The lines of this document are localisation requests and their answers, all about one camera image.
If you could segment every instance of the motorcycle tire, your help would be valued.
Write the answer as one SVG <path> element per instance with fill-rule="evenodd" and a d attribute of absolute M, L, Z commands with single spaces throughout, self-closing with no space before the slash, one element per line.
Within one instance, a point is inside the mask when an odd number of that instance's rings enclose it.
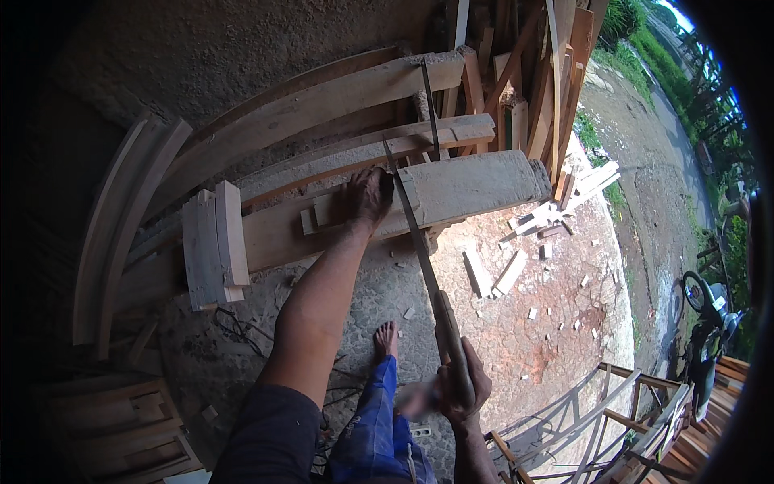
<path fill-rule="evenodd" d="M 697 287 L 699 290 L 701 290 L 702 301 L 698 301 L 697 299 L 691 296 L 691 294 L 687 290 L 687 288 L 689 287 Z M 713 300 L 713 297 L 710 292 L 710 288 L 709 288 L 709 285 L 707 284 L 707 281 L 705 281 L 704 278 L 702 278 L 692 270 L 686 271 L 685 274 L 683 274 L 683 295 L 688 300 L 688 304 L 690 304 L 690 306 L 697 313 L 701 313 L 701 311 L 707 305 L 712 305 L 711 301 Z"/>

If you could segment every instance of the blue pants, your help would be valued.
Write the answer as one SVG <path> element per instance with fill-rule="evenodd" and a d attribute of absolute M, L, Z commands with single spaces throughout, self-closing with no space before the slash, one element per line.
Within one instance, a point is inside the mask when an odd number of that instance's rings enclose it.
<path fill-rule="evenodd" d="M 330 453 L 328 470 L 335 484 L 374 477 L 411 480 L 409 448 L 418 484 L 437 484 L 433 467 L 414 443 L 409 422 L 392 415 L 392 400 L 398 385 L 395 357 L 387 355 L 374 368 L 358 409 L 339 435 Z"/>

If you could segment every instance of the forearm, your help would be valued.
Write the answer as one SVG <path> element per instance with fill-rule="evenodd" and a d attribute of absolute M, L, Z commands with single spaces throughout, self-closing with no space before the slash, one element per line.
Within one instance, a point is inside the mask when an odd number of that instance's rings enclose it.
<path fill-rule="evenodd" d="M 299 279 L 277 316 L 275 342 L 259 381 L 288 386 L 322 407 L 341 343 L 358 267 L 374 230 L 354 219 Z"/>
<path fill-rule="evenodd" d="M 452 425 L 456 458 L 454 481 L 481 484 L 496 484 L 497 469 L 489 457 L 478 415 L 471 423 Z"/>

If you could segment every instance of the motorcycle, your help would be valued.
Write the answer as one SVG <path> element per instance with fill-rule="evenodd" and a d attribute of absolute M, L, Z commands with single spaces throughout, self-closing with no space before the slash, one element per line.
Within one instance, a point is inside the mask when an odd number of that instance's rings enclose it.
<path fill-rule="evenodd" d="M 678 379 L 694 384 L 694 419 L 700 422 L 707 415 L 715 365 L 727 352 L 744 311 L 731 313 L 726 308 L 728 288 L 721 283 L 710 285 L 694 271 L 683 274 L 683 295 L 699 314 L 682 358 L 686 359 Z"/>

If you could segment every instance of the hand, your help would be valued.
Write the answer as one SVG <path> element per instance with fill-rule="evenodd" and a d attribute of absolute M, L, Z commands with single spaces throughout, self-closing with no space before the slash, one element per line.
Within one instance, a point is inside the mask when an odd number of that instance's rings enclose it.
<path fill-rule="evenodd" d="M 352 207 L 351 218 L 367 220 L 376 230 L 392 206 L 394 187 L 392 175 L 379 167 L 352 175 L 344 185 L 344 196 Z"/>
<path fill-rule="evenodd" d="M 467 371 L 471 375 L 473 390 L 476 394 L 476 400 L 472 407 L 466 407 L 458 401 L 449 366 L 444 365 L 438 369 L 441 393 L 440 412 L 449 419 L 452 428 L 465 427 L 470 424 L 478 425 L 478 410 L 491 395 L 491 379 L 484 373 L 484 366 L 467 337 L 462 338 L 462 349 L 465 351 Z"/>

